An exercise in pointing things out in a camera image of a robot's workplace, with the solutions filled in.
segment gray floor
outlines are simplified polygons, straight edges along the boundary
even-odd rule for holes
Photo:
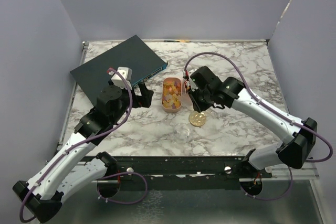
[[[283,193],[287,181],[264,182],[264,197]],[[135,200],[141,192],[121,192],[116,198]],[[150,191],[132,206],[98,200],[95,184],[73,195],[49,223],[87,224],[318,224],[322,223],[309,180],[294,182],[292,192],[277,201],[247,198],[241,191]]]

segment marble tabletop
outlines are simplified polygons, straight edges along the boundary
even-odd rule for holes
[[[119,42],[91,42],[85,62],[116,46]],[[177,113],[167,113],[161,107],[162,81],[166,77],[182,77],[183,67],[189,57],[205,51],[218,52],[230,57],[250,87],[271,104],[285,110],[279,83],[265,42],[147,42],[159,57],[168,61],[168,67],[146,82],[154,91],[150,108],[133,109],[127,123],[106,137],[88,155],[107,151],[114,156],[215,156],[245,155],[250,149],[272,144],[277,137],[252,118],[233,109],[206,111],[206,123],[202,127],[191,126],[189,141],[178,141],[174,126],[187,123],[193,111],[185,101]],[[208,66],[221,80],[229,76],[239,78],[229,62],[217,56],[201,56],[194,59],[190,69]],[[80,87],[73,101],[65,140],[92,104]]]

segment cable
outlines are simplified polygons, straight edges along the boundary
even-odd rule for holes
[[[102,198],[102,199],[104,199],[104,200],[106,200],[106,201],[110,201],[110,202],[117,203],[117,204],[123,204],[123,205],[132,205],[132,204],[136,204],[136,203],[142,201],[142,200],[146,197],[146,195],[147,195],[147,193],[148,193],[148,185],[147,185],[147,181],[146,181],[146,179],[145,179],[144,176],[142,176],[141,174],[139,174],[139,173],[135,173],[135,172],[123,172],[123,173],[116,173],[116,174],[113,174],[113,175],[109,175],[109,176],[103,177],[103,178],[101,178],[101,179],[112,178],[112,177],[117,177],[117,176],[120,176],[120,175],[126,175],[126,174],[134,174],[134,175],[137,175],[137,176],[139,176],[139,177],[144,181],[144,183],[145,183],[145,192],[144,192],[144,194],[141,196],[140,199],[135,200],[135,201],[130,201],[130,202],[124,202],[124,201],[117,201],[117,200],[114,200],[114,199],[104,198],[103,196],[101,196],[100,191],[99,191],[99,188],[97,187],[97,193],[98,193],[98,195],[99,195],[98,199]]]
[[[231,65],[236,69],[236,71],[238,72],[240,78],[242,79],[244,85],[245,85],[245,88],[247,90],[247,92],[251,95],[251,97],[257,101],[259,104],[261,104],[264,108],[266,108],[267,110],[269,110],[270,112],[272,112],[273,114],[275,114],[276,116],[284,119],[285,121],[289,122],[289,123],[292,123],[292,120],[287,118],[286,116],[280,114],[279,112],[277,112],[276,110],[274,110],[273,108],[269,107],[268,105],[264,104],[262,101],[260,101],[254,94],[253,92],[251,91],[250,87],[248,86],[242,72],[239,70],[239,68],[234,64],[234,62],[232,60],[230,60],[228,57],[224,56],[224,55],[221,55],[219,53],[216,53],[216,52],[201,52],[200,54],[196,54],[194,55],[193,57],[191,57],[187,63],[185,64],[184,66],[184,71],[187,73],[187,66],[189,65],[189,63],[196,57],[200,56],[200,55],[217,55],[217,56],[220,56],[222,58],[224,58],[225,60],[227,60],[228,62],[231,63]],[[325,158],[321,158],[321,159],[307,159],[306,162],[309,162],[309,163],[320,163],[320,162],[324,162],[324,161],[327,161],[328,159],[330,159],[332,157],[332,154],[333,154],[333,148],[331,146],[331,144],[328,142],[328,140],[326,140],[323,136],[321,136],[319,133],[311,130],[310,128],[306,127],[306,126],[303,126],[299,123],[296,123],[294,122],[293,125],[305,130],[305,131],[308,131],[309,133],[317,136],[320,140],[322,140],[329,148],[329,154],[327,157]]]
[[[272,200],[277,200],[277,199],[281,199],[283,198],[284,196],[288,195],[289,192],[292,190],[292,187],[293,187],[293,173],[292,173],[292,170],[290,169],[290,167],[288,166],[288,169],[289,169],[289,175],[290,175],[290,182],[289,182],[289,186],[287,188],[287,190],[281,194],[280,196],[278,197],[275,197],[275,198],[262,198],[262,197],[257,197],[255,195],[251,195],[251,194],[248,194],[242,187],[241,190],[245,193],[245,195],[247,197],[250,197],[252,199],[258,199],[258,200],[262,200],[262,201],[272,201]]]
[[[98,134],[96,136],[92,136],[92,137],[89,137],[88,139],[85,139],[81,142],[78,142],[77,144],[74,144],[73,146],[71,146],[70,148],[66,149],[64,151],[63,154],[61,154],[51,165],[50,167],[44,172],[44,174],[42,174],[41,178],[39,180],[37,180],[34,184],[34,186],[28,191],[28,193],[26,194],[25,198],[22,200],[22,204],[21,204],[21,207],[20,207],[20,213],[19,213],[19,217],[20,217],[20,221],[22,223],[28,223],[32,220],[34,220],[36,217],[32,217],[28,220],[25,220],[24,217],[23,217],[23,210],[24,210],[24,207],[28,201],[28,198],[30,197],[30,195],[33,193],[33,191],[36,189],[36,187],[38,187],[41,182],[43,181],[43,179],[50,173],[50,171],[58,164],[58,162],[64,157],[66,156],[67,154],[69,154],[69,152],[71,152],[74,148],[78,147],[79,145],[82,145],[84,143],[89,143],[91,142],[92,140],[95,140],[99,137],[102,137],[102,136],[106,136],[106,135],[109,135],[110,133],[112,133],[113,131],[115,131],[116,129],[118,129],[119,127],[121,127],[128,119],[128,117],[130,116],[131,114],[131,110],[132,110],[132,105],[133,105],[133,97],[132,97],[132,93],[131,93],[131,88],[128,86],[125,78],[119,74],[115,69],[113,68],[109,68],[108,71],[112,71],[113,73],[115,73],[117,76],[120,77],[120,79],[122,80],[122,82],[124,83],[126,89],[127,89],[127,92],[128,92],[128,95],[129,95],[129,98],[130,98],[130,105],[128,107],[128,110],[127,110],[127,113],[126,113],[126,116],[125,118],[114,128],[108,130],[108,131],[105,131],[101,134]]]

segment gray wall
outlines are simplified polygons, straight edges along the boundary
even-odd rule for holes
[[[12,191],[52,157],[81,40],[60,0],[0,0],[0,222],[19,223]]]
[[[293,0],[270,40],[269,50],[287,106],[318,121],[336,149],[336,0]],[[314,156],[328,149],[318,141]],[[318,164],[324,192],[336,209],[336,157]]]
[[[62,0],[83,40],[269,39],[289,0]]]

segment round gold disc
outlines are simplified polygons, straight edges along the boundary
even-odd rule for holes
[[[189,115],[189,122],[196,127],[201,127],[205,124],[206,116],[203,112],[198,113],[197,111],[193,111]]]

